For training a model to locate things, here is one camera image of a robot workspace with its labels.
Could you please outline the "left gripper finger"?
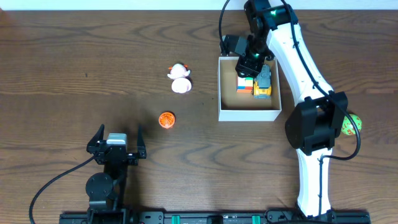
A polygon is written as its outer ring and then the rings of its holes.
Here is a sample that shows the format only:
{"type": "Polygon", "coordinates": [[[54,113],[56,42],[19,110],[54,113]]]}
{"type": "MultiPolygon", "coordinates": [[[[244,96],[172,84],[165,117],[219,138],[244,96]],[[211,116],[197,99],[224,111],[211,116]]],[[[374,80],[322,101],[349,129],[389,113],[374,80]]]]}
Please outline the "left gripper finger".
{"type": "Polygon", "coordinates": [[[104,124],[101,124],[96,134],[88,142],[86,151],[89,152],[90,154],[97,153],[100,149],[100,142],[103,140],[103,136],[104,136],[104,124]]]}
{"type": "Polygon", "coordinates": [[[137,132],[137,153],[140,159],[145,159],[147,157],[146,145],[144,143],[141,126],[139,126],[137,132]]]}

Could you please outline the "multicolour puzzle cube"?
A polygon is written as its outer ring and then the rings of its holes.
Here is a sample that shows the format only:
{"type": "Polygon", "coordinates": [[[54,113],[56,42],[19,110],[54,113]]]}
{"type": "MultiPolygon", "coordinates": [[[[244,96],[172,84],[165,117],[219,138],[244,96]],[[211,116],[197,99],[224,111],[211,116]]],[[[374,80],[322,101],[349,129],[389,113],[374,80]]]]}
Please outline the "multicolour puzzle cube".
{"type": "Polygon", "coordinates": [[[254,79],[251,77],[241,78],[236,77],[236,92],[237,93],[252,93],[254,86],[254,79]]]}

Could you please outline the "yellow grey toy truck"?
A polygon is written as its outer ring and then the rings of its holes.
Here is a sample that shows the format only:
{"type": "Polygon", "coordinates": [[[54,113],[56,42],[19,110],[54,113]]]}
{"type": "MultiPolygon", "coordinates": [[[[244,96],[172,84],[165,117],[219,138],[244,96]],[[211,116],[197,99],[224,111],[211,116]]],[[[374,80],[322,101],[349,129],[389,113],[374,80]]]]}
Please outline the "yellow grey toy truck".
{"type": "Polygon", "coordinates": [[[256,99],[270,99],[272,93],[271,70],[268,65],[263,65],[261,72],[254,79],[252,94],[256,99]]]}

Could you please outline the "orange round toy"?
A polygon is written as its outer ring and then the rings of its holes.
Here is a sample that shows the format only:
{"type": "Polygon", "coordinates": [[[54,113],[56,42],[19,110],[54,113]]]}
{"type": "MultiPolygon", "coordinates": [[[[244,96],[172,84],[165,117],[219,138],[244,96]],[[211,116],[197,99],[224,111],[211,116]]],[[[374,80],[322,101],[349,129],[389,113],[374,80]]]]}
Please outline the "orange round toy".
{"type": "Polygon", "coordinates": [[[159,116],[158,122],[163,128],[170,129],[175,124],[175,115],[171,112],[164,112],[159,116]]]}

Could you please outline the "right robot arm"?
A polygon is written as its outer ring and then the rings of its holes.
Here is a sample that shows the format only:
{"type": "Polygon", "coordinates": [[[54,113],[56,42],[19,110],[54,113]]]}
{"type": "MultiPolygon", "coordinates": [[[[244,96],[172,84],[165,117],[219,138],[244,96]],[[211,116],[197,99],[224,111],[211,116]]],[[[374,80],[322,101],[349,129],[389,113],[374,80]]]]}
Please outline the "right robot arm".
{"type": "Polygon", "coordinates": [[[236,71],[240,77],[257,78],[265,61],[279,62],[295,103],[285,133],[298,155],[297,205],[304,216],[319,218],[331,209],[328,163],[347,114],[348,99],[345,93],[335,92],[319,72],[289,4],[272,7],[269,1],[247,1],[244,11],[251,35],[236,47],[227,38],[220,44],[239,55],[236,71]]]}

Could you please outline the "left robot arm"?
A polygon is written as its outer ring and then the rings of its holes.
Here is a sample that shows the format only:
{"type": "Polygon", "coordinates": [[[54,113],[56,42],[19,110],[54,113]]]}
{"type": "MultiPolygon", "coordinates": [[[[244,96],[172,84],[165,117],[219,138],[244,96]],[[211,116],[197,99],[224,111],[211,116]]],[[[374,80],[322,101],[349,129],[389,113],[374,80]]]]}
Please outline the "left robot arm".
{"type": "Polygon", "coordinates": [[[137,223],[136,214],[124,206],[124,192],[129,166],[138,165],[139,159],[147,157],[142,130],[137,132],[137,151],[127,151],[127,135],[111,133],[104,139],[104,125],[88,142],[86,150],[97,164],[103,165],[102,172],[92,175],[86,183],[89,196],[88,224],[137,223]]]}

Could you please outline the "white cardboard box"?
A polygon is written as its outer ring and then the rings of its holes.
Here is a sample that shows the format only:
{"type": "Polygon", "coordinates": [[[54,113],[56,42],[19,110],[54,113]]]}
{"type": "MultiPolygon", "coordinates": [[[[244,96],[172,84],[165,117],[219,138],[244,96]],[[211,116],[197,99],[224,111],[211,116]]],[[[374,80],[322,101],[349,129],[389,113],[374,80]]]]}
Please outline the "white cardboard box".
{"type": "Polygon", "coordinates": [[[274,121],[282,111],[278,64],[266,61],[271,69],[271,97],[257,99],[250,93],[236,91],[237,57],[218,59],[218,120],[274,121]]]}

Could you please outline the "white pink duck toy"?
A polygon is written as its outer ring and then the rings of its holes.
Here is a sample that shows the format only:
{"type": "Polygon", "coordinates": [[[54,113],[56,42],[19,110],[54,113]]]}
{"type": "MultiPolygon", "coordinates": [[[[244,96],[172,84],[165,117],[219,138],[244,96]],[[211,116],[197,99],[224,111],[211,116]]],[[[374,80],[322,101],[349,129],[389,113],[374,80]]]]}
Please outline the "white pink duck toy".
{"type": "Polygon", "coordinates": [[[188,79],[190,72],[187,66],[181,63],[176,63],[169,68],[167,76],[173,80],[171,86],[173,92],[184,94],[192,89],[192,83],[188,79]]]}

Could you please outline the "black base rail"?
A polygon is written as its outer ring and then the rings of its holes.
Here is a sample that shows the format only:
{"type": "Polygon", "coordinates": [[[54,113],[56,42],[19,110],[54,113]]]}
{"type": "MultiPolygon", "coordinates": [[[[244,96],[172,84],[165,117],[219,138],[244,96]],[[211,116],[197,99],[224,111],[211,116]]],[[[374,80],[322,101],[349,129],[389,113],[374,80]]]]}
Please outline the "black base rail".
{"type": "Polygon", "coordinates": [[[321,217],[306,217],[297,210],[270,209],[264,213],[177,213],[133,212],[72,213],[60,215],[61,224],[266,224],[266,223],[337,223],[371,224],[368,212],[328,211],[321,217]]]}

